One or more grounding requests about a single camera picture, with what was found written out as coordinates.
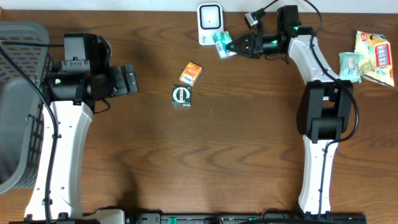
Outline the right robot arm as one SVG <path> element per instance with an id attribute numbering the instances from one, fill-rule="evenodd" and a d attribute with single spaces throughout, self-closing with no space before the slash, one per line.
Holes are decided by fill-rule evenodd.
<path id="1" fill-rule="evenodd" d="M 350 110 L 358 108 L 353 84 L 341 80 L 329 67 L 318 46 L 317 32 L 299 19 L 298 7 L 277 10 L 277 33 L 265 35 L 261 8 L 245 15 L 250 32 L 226 45 L 226 49 L 247 58 L 284 54 L 297 66 L 305 89 L 297 111 L 298 132 L 305 148 L 303 184 L 298 205 L 306 215 L 324 219 L 330 212 L 330 182 L 333 158 L 340 142 L 347 137 Z"/>

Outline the white blue snack bag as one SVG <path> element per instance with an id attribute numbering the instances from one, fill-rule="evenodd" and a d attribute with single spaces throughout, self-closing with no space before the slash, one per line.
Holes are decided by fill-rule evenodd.
<path id="1" fill-rule="evenodd" d="M 364 79 L 394 87 L 391 44 L 383 34 L 358 30 L 354 52 L 363 56 L 358 65 Z"/>

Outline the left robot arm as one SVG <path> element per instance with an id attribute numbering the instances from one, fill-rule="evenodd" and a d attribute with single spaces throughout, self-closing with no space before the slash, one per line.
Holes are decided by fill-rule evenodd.
<path id="1" fill-rule="evenodd" d="M 24 223 L 124 223 L 125 213 L 97 212 L 84 217 L 81 168 L 95 104 L 139 90 L 131 64 L 110 66 L 110 44 L 100 35 L 65 34 L 65 58 L 46 74 L 44 135 L 35 189 Z"/>

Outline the black round-logo packet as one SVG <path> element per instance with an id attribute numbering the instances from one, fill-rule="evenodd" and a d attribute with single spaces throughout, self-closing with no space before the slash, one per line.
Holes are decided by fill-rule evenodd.
<path id="1" fill-rule="evenodd" d="M 190 86 L 172 87 L 172 104 L 174 106 L 191 106 L 192 88 Z"/>

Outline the teal candy pouch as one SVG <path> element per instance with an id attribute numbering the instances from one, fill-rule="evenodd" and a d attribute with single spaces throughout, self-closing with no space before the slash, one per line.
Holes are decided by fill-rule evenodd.
<path id="1" fill-rule="evenodd" d="M 349 80 L 352 83 L 361 83 L 361 75 L 359 69 L 359 62 L 363 55 L 354 52 L 339 53 L 340 71 L 339 77 L 341 80 Z"/>

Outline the small teal box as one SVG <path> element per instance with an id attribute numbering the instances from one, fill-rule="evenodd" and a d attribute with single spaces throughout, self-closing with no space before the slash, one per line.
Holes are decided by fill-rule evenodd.
<path id="1" fill-rule="evenodd" d="M 213 35 L 213 40 L 220 59 L 226 59 L 236 55 L 235 52 L 226 49 L 226 45 L 233 41 L 228 31 L 215 33 Z"/>

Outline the small orange box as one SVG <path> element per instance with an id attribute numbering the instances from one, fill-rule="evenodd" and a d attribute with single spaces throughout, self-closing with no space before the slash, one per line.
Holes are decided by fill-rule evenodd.
<path id="1" fill-rule="evenodd" d="M 189 86 L 194 86 L 198 80 L 198 77 L 202 74 L 203 67 L 193 62 L 188 62 L 184 68 L 179 80 Z"/>

